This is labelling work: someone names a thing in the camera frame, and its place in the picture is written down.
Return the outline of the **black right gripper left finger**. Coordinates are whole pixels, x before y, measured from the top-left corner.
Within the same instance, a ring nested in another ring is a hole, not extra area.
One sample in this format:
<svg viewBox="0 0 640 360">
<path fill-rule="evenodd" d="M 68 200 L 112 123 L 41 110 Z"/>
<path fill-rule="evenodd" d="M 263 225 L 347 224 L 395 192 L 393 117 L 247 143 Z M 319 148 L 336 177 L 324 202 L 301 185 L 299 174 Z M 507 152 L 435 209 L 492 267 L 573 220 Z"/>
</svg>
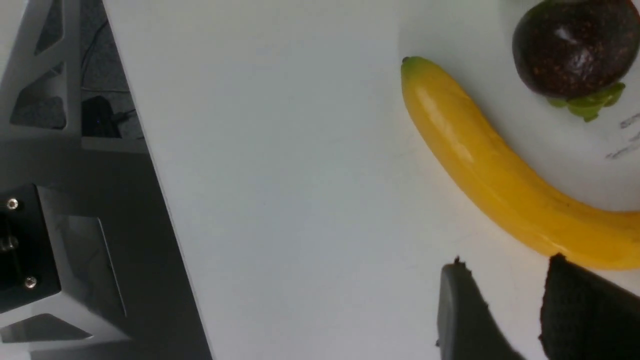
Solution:
<svg viewBox="0 0 640 360">
<path fill-rule="evenodd" d="M 455 258 L 442 266 L 437 315 L 442 360 L 522 360 L 505 338 L 473 273 Z"/>
</svg>

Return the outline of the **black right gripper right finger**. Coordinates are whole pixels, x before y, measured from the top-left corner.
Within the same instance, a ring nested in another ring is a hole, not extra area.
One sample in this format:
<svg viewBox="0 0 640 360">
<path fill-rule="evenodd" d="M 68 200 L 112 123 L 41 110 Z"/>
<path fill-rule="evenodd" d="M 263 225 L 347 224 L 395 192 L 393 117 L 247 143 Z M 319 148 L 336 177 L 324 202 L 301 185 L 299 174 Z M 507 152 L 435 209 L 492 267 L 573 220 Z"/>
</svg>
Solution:
<svg viewBox="0 0 640 360">
<path fill-rule="evenodd" d="M 611 281 L 551 256 L 539 340 L 549 360 L 637 360 L 640 299 Z"/>
</svg>

